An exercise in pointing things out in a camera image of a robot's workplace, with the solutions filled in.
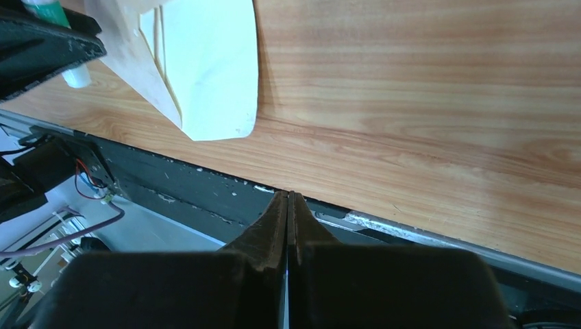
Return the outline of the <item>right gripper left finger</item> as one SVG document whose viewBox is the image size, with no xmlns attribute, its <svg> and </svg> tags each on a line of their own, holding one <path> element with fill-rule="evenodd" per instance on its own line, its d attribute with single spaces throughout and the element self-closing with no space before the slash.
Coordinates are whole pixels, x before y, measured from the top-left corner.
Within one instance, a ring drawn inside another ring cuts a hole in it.
<svg viewBox="0 0 581 329">
<path fill-rule="evenodd" d="M 41 302 L 35 328 L 282 328 L 288 193 L 215 252 L 91 252 Z"/>
</svg>

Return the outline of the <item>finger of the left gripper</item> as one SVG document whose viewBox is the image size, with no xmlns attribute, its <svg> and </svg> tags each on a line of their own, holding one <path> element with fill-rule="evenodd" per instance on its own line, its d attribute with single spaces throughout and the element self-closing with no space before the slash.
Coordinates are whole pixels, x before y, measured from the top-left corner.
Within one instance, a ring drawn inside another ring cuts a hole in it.
<svg viewBox="0 0 581 329">
<path fill-rule="evenodd" d="M 1 5 L 1 101 L 107 54 L 92 17 L 59 7 L 53 19 L 33 4 Z"/>
</svg>

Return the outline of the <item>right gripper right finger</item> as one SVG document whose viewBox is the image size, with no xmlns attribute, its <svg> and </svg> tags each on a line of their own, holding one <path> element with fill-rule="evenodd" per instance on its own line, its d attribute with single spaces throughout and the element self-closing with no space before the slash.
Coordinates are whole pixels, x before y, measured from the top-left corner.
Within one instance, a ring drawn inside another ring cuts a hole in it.
<svg viewBox="0 0 581 329">
<path fill-rule="evenodd" d="M 287 227 L 291 328 L 512 328 L 473 252 L 341 243 L 294 192 Z"/>
</svg>

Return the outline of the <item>cream paper envelope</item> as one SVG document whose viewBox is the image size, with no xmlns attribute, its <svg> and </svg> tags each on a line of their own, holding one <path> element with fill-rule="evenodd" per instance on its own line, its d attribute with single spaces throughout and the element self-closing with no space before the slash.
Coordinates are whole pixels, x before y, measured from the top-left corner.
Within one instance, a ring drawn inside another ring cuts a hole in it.
<svg viewBox="0 0 581 329">
<path fill-rule="evenodd" d="M 249 136 L 258 112 L 252 1 L 86 1 L 103 63 L 193 141 Z"/>
</svg>

